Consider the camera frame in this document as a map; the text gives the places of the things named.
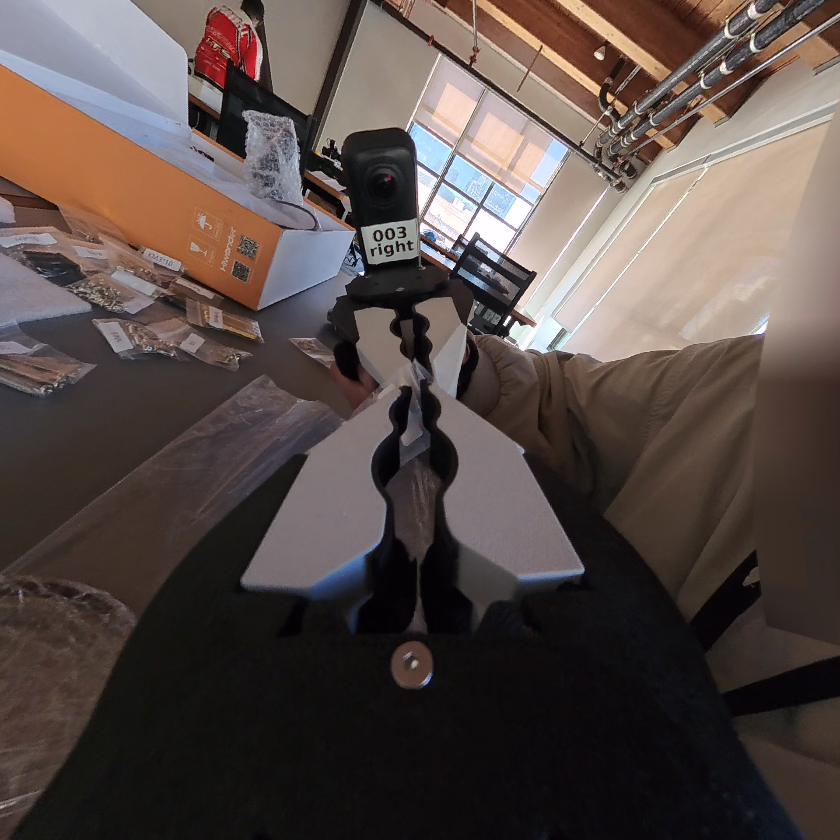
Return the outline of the red and white jersey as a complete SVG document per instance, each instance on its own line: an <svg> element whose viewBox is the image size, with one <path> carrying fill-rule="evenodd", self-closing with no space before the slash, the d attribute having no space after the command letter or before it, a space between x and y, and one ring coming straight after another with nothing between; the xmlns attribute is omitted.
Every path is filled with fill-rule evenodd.
<svg viewBox="0 0 840 840"><path fill-rule="evenodd" d="M243 1L237 12L225 5L212 7L196 48L196 75L223 90L228 64L232 64L251 80L260 82L265 64L264 18L261 1Z"/></svg>

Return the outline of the person's right hand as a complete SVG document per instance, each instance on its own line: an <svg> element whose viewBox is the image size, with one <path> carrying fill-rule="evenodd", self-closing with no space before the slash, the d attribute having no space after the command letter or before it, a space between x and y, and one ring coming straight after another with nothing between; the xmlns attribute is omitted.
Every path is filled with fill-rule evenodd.
<svg viewBox="0 0 840 840"><path fill-rule="evenodd" d="M333 383L345 397L352 412L356 411L380 386L380 383L362 364L356 367L356 380L344 376L337 362L331 364L330 374Z"/></svg>

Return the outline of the small beige roller blind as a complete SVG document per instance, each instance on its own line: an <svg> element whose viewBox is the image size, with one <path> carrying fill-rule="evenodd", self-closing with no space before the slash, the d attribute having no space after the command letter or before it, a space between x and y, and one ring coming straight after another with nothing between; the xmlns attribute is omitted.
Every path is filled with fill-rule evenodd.
<svg viewBox="0 0 840 840"><path fill-rule="evenodd" d="M551 183L567 147L447 58L439 58L414 122L527 202Z"/></svg>

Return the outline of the large clear plastic bag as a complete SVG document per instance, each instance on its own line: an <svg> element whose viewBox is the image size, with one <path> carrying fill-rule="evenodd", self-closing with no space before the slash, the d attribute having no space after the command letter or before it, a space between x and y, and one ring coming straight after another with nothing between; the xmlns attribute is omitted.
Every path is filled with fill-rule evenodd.
<svg viewBox="0 0 840 840"><path fill-rule="evenodd" d="M261 375L132 470L3 572L78 581L125 601L156 590L189 549L291 456L342 424Z"/></svg>

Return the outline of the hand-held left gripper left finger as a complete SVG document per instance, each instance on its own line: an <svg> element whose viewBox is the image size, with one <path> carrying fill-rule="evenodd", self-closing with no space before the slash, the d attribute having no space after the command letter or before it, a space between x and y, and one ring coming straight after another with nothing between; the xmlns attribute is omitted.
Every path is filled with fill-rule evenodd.
<svg viewBox="0 0 840 840"><path fill-rule="evenodd" d="M407 630L417 563L395 535L386 488L401 468L410 386L380 398L306 454L241 577L251 592L327 601L359 633Z"/></svg>

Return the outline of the pile of small screw bags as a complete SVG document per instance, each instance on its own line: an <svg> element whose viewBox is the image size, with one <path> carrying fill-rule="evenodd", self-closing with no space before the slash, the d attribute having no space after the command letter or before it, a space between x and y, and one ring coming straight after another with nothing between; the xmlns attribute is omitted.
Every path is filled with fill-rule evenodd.
<svg viewBox="0 0 840 840"><path fill-rule="evenodd" d="M195 360L237 372L252 353L225 340L264 342L256 320L226 309L222 296L188 279L172 259L133 248L103 218L65 207L54 215L59 227L21 225L15 212L2 199L1 255L88 302L84 313L93 314L92 327L121 360ZM26 333L23 326L34 323L1 329L3 386L49 396L93 370L94 363Z"/></svg>

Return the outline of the bubble wrap packet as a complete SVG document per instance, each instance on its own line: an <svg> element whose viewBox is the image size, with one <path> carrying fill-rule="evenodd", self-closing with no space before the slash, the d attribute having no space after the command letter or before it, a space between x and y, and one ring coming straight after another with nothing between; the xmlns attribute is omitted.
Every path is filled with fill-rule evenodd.
<svg viewBox="0 0 840 840"><path fill-rule="evenodd" d="M276 203L303 204L301 158L289 117L246 110L245 173L248 189Z"/></svg>

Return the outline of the person's right forearm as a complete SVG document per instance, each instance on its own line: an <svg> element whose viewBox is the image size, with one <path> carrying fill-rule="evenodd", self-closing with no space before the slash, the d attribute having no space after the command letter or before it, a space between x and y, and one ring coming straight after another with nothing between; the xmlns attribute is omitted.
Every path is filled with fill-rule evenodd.
<svg viewBox="0 0 840 840"><path fill-rule="evenodd" d="M697 429L724 430L714 410L752 407L763 342L753 334L600 362L469 334L458 399L604 512L666 424L677 421L686 452Z"/></svg>

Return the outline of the bubble wrap sheet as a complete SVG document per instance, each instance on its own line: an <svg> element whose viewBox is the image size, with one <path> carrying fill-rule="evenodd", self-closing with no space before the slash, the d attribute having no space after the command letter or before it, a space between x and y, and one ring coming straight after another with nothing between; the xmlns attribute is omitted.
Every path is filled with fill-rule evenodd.
<svg viewBox="0 0 840 840"><path fill-rule="evenodd" d="M125 604L87 584L2 577L2 838L73 750L136 623Z"/></svg>

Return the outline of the dark desk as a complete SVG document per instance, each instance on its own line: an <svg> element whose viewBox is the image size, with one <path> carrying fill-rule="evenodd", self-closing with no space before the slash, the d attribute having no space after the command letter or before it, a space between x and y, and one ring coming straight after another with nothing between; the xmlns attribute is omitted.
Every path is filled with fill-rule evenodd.
<svg viewBox="0 0 840 840"><path fill-rule="evenodd" d="M91 325L92 313L25 324L27 334L96 367L48 397L2 387L2 569L32 560L30 574L88 583L141 613L176 560L130 547L134 538L160 535L140 528L131 513L116 515L113 549L97 545L80 558L44 561L30 551L261 375L347 416L330 373L290 339L334 344L327 312L349 281L342 270L258 312L265 341L238 371L160 356L120 360Z"/></svg>

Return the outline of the large beige roller blind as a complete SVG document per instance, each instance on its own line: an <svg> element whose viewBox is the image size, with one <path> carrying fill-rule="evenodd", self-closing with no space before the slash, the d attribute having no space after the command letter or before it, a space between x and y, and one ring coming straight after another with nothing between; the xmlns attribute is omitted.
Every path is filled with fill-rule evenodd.
<svg viewBox="0 0 840 840"><path fill-rule="evenodd" d="M652 184L528 347L615 361L754 333L829 126Z"/></svg>

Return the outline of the orange cardboard box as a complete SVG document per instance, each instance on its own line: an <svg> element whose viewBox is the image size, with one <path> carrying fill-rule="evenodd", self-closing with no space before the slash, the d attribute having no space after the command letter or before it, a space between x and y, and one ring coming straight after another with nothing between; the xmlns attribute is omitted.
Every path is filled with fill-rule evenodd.
<svg viewBox="0 0 840 840"><path fill-rule="evenodd" d="M353 231L316 207L225 195L2 67L2 177L107 219L132 244L260 310L335 277Z"/></svg>

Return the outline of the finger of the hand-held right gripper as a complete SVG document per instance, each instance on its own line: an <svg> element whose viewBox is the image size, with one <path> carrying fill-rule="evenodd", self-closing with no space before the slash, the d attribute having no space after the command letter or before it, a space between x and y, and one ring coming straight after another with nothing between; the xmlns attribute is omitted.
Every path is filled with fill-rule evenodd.
<svg viewBox="0 0 840 840"><path fill-rule="evenodd" d="M451 297L432 297L415 305L415 359L452 397L458 392L467 332Z"/></svg>
<svg viewBox="0 0 840 840"><path fill-rule="evenodd" d="M424 327L416 307L407 321L408 339L404 339L402 321L397 311L368 307L355 311L359 338L355 344L361 366L379 385L414 388L415 350Z"/></svg>

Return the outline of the small clear zip bag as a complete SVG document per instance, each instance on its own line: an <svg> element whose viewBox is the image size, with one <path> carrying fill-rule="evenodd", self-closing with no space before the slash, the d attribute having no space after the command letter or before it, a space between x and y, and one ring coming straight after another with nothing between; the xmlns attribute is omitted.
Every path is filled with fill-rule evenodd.
<svg viewBox="0 0 840 840"><path fill-rule="evenodd" d="M409 387L412 392L407 410L406 430L400 436L401 467L420 456L429 446L429 433L423 420L422 384L430 381L431 374L416 360L404 364L392 377L395 386Z"/></svg>

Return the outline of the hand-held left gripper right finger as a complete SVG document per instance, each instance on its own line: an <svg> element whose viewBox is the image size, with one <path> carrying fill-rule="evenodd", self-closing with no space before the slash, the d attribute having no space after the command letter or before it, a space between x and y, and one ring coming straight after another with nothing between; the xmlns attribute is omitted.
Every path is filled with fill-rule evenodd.
<svg viewBox="0 0 840 840"><path fill-rule="evenodd" d="M420 405L439 480L419 585L428 632L467 634L494 603L579 582L583 563L520 447L434 383Z"/></svg>

